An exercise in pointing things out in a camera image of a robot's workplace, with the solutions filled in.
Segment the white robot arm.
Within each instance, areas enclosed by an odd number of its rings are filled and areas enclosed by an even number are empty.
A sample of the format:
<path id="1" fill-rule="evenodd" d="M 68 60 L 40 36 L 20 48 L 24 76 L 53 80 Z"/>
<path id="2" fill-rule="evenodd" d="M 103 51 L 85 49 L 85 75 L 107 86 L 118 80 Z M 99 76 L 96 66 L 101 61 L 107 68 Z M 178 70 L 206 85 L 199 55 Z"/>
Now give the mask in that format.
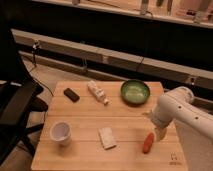
<path id="1" fill-rule="evenodd" d="M 155 126 L 157 141 L 164 139 L 173 119 L 213 140 L 213 116 L 193 106 L 193 101 L 193 92 L 184 86 L 172 89 L 157 99 L 156 105 L 147 112 L 147 117 Z"/>

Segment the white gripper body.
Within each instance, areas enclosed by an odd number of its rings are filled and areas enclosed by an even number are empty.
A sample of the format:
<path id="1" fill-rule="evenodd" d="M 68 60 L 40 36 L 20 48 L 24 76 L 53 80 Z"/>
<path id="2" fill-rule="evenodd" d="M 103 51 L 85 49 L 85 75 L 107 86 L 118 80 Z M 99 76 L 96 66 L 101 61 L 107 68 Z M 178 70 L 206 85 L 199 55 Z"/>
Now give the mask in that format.
<path id="1" fill-rule="evenodd" d="M 166 129 L 172 122 L 172 118 L 163 113 L 159 108 L 153 108 L 143 113 L 159 129 Z"/>

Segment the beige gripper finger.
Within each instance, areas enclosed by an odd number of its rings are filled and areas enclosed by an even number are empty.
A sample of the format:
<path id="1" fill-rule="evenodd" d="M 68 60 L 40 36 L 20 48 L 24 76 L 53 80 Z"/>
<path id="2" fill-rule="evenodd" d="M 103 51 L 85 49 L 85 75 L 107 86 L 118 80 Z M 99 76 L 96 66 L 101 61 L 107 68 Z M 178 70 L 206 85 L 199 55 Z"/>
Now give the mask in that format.
<path id="1" fill-rule="evenodd" d="M 155 131 L 155 135 L 156 135 L 156 140 L 157 141 L 163 140 L 165 135 L 166 135 L 166 133 L 167 133 L 167 129 L 166 128 L 158 128 L 158 127 L 156 127 L 154 129 L 154 131 Z"/>

